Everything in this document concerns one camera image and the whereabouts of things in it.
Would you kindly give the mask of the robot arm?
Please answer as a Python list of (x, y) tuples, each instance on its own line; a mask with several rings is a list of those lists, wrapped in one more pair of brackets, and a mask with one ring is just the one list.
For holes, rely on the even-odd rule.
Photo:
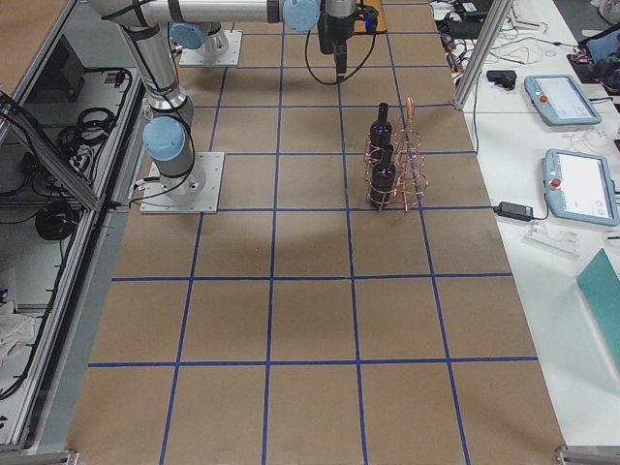
[(184, 49), (196, 50), (204, 56), (221, 55), (229, 49), (229, 41), (218, 21), (177, 22), (171, 26), (171, 35)]
[(317, 27), (321, 52), (334, 56), (338, 84), (350, 77), (347, 41), (362, 20), (362, 5), (357, 1), (92, 1), (90, 6), (101, 19), (120, 27), (154, 114), (175, 112), (187, 125), (193, 104), (179, 83), (163, 25), (283, 22), (298, 32)]

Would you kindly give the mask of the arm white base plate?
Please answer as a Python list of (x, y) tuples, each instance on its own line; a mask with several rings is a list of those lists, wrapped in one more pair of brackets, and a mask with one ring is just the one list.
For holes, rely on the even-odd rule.
[(182, 39), (179, 65), (183, 68), (226, 68), (239, 63), (243, 33), (240, 30), (220, 30), (202, 36), (198, 30)]
[(218, 211), (224, 152), (198, 152), (187, 178), (161, 177), (154, 162), (149, 176), (154, 182), (145, 185), (146, 200), (140, 202), (143, 214), (215, 214)]

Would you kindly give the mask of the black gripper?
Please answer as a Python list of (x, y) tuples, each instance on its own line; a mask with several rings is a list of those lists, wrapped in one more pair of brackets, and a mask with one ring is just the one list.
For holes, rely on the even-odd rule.
[(355, 1), (326, 0), (325, 26), (333, 45), (336, 80), (344, 81), (347, 73), (347, 44), (355, 32)]

